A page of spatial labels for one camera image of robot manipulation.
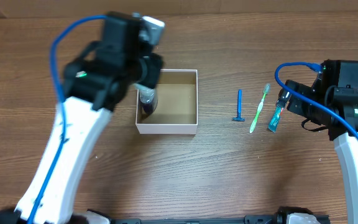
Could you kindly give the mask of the clear pump bottle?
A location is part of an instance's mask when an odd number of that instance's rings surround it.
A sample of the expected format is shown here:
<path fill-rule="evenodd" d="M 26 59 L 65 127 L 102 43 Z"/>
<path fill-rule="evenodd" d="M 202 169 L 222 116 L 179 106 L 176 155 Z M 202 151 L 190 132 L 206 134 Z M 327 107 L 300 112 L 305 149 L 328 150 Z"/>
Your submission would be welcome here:
<path fill-rule="evenodd" d="M 139 100 L 143 111 L 147 115 L 151 115 L 158 104 L 157 91 L 141 84 L 135 84 L 135 88 L 139 91 Z"/>

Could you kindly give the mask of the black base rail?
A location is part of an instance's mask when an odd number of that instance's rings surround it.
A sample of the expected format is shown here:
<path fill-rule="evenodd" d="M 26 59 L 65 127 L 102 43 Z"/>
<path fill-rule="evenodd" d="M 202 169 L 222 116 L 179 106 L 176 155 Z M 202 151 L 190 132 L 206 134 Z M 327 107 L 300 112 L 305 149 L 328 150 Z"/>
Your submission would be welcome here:
<path fill-rule="evenodd" d="M 274 215 L 246 215 L 239 218 L 188 218 L 141 220 L 138 218 L 112 219 L 112 224 L 264 224 L 275 223 Z"/>

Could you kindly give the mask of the green toothbrush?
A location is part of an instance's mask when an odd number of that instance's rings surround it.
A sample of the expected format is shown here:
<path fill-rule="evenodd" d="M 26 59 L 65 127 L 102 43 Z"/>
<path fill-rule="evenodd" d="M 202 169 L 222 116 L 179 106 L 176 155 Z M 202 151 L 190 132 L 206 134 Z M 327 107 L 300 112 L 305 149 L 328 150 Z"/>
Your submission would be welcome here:
<path fill-rule="evenodd" d="M 250 129 L 249 129 L 249 132 L 250 132 L 250 133 L 253 133 L 253 132 L 254 132 L 254 129 L 255 129 L 256 125 L 257 125 L 257 120 L 258 120 L 258 118 L 259 118 L 259 114 L 260 114 L 260 112 L 262 111 L 262 108 L 263 108 L 263 106 L 264 106 L 265 97 L 268 95 L 269 91 L 270 91 L 270 84 L 267 83 L 267 84 L 264 86 L 262 98 L 261 98 L 261 100 L 260 100 L 260 103 L 259 103 L 259 105 L 258 105 L 256 114 L 255 114 L 255 117 L 254 117 L 254 119 L 253 119 L 253 121 L 252 121 L 252 124 L 251 124 L 251 126 L 250 126 Z"/>

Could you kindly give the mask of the teal toothpaste tube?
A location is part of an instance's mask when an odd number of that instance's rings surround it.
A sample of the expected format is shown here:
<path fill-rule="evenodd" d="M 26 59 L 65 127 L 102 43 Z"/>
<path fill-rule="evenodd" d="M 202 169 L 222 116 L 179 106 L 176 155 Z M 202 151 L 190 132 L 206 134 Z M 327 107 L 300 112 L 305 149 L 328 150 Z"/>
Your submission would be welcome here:
<path fill-rule="evenodd" d="M 276 102 L 275 111 L 274 111 L 274 113 L 272 115 L 272 118 L 271 118 L 269 124 L 268 124 L 268 129 L 273 133 L 275 133 L 276 130 L 277 130 L 277 126 L 278 126 L 278 123 L 280 121 L 281 114 L 282 114 L 286 104 L 287 104 L 287 102 L 284 101 L 284 100 L 278 100 Z"/>

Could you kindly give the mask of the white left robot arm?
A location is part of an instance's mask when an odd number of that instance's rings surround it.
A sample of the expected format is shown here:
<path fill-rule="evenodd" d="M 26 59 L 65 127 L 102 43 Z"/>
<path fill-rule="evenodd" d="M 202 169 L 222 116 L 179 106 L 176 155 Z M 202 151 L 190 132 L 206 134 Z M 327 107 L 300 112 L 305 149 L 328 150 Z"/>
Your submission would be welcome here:
<path fill-rule="evenodd" d="M 155 88 L 163 59 L 85 50 L 63 72 L 63 99 L 45 152 L 29 188 L 14 208 L 0 210 L 0 223 L 110 223 L 107 215 L 74 212 L 78 185 L 90 154 L 128 88 Z"/>

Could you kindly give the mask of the white cardboard box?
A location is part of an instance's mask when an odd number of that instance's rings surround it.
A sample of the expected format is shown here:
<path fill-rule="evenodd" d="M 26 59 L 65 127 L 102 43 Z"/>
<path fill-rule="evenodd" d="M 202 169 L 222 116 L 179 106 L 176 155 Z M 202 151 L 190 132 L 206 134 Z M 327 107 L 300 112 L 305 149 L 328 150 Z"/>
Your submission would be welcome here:
<path fill-rule="evenodd" d="M 142 109 L 137 93 L 135 125 L 141 134 L 189 134 L 198 128 L 198 71 L 162 69 L 156 87 L 157 107 L 151 115 Z"/>

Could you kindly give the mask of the blue disposable razor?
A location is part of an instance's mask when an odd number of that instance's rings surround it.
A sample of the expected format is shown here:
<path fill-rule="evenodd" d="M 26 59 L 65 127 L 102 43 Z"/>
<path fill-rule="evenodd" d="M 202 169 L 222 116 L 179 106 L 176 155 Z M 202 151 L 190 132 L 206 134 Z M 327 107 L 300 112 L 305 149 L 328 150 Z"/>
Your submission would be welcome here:
<path fill-rule="evenodd" d="M 233 121 L 240 121 L 244 122 L 245 119 L 241 117 L 242 112 L 242 90 L 239 89 L 237 92 L 237 111 L 236 111 L 236 117 L 233 117 Z"/>

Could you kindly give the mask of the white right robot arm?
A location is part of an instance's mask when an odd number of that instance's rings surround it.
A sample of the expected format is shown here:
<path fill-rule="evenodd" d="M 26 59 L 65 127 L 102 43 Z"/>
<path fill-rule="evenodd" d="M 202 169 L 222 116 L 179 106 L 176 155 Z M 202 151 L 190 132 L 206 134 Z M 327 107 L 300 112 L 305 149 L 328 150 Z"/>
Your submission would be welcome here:
<path fill-rule="evenodd" d="M 288 111 L 328 130 L 342 169 L 347 219 L 358 223 L 358 87 L 321 80 L 285 85 L 279 100 Z"/>

